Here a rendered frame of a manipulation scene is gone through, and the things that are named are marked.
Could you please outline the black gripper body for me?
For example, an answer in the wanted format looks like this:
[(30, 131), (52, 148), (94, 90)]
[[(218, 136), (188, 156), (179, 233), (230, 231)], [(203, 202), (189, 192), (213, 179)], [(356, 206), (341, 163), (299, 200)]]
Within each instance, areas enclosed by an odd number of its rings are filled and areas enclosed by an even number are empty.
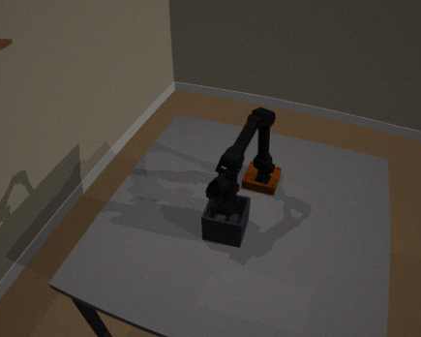
[[(234, 213), (234, 200), (239, 192), (239, 184), (234, 187), (229, 187), (223, 192), (223, 202), (218, 204), (217, 214), (224, 216), (233, 216)], [(236, 192), (237, 190), (237, 192)]]

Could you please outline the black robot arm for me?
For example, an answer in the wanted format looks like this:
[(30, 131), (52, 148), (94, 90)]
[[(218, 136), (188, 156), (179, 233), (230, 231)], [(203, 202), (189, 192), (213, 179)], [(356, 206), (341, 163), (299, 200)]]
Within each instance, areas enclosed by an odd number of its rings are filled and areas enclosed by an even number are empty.
[(222, 199), (226, 189), (237, 185), (237, 176), (245, 160), (244, 153), (257, 129), (258, 154), (254, 158), (254, 167), (258, 169), (258, 173), (255, 181), (268, 184), (271, 178), (269, 174), (273, 173), (275, 168), (269, 154), (270, 127), (275, 123), (275, 117), (275, 112), (264, 107), (252, 110), (239, 137), (222, 155), (215, 170), (219, 175), (206, 188), (207, 198), (219, 197)]

